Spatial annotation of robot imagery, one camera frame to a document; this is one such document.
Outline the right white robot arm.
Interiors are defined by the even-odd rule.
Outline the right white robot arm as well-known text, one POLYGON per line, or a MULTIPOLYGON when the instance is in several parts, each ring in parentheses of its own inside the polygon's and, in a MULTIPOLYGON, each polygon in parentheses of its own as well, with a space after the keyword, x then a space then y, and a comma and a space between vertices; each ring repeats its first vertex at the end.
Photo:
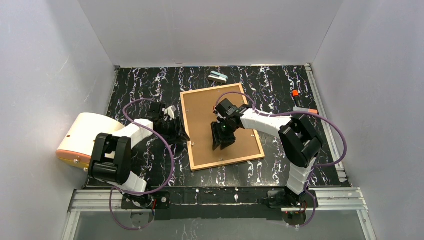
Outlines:
POLYGON ((323 140, 305 115, 271 116, 258 113, 244 104, 240 107, 224 99, 213 111, 217 120, 211 123, 212 148, 221 150, 236 142, 238 129, 251 129, 281 140, 285 156, 290 161, 286 189, 301 196, 312 167, 323 146, 323 140))

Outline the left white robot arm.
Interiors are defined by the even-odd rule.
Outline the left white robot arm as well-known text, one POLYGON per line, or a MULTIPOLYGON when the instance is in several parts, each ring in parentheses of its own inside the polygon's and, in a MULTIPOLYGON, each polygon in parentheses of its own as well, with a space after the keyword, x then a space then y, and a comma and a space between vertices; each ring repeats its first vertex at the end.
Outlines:
POLYGON ((175 170, 175 157, 172 144, 189 141, 182 119, 176 115, 174 105, 166 106, 162 102, 151 101, 146 115, 132 119, 127 114, 126 105, 123 114, 130 124, 113 133, 101 132, 94 140, 91 160, 88 167, 89 177, 113 185, 124 194, 142 196, 163 189, 171 180, 175 170), (147 182, 132 172, 132 150, 143 140, 156 136, 166 147, 171 169, 166 180, 158 188, 147 191, 147 182))

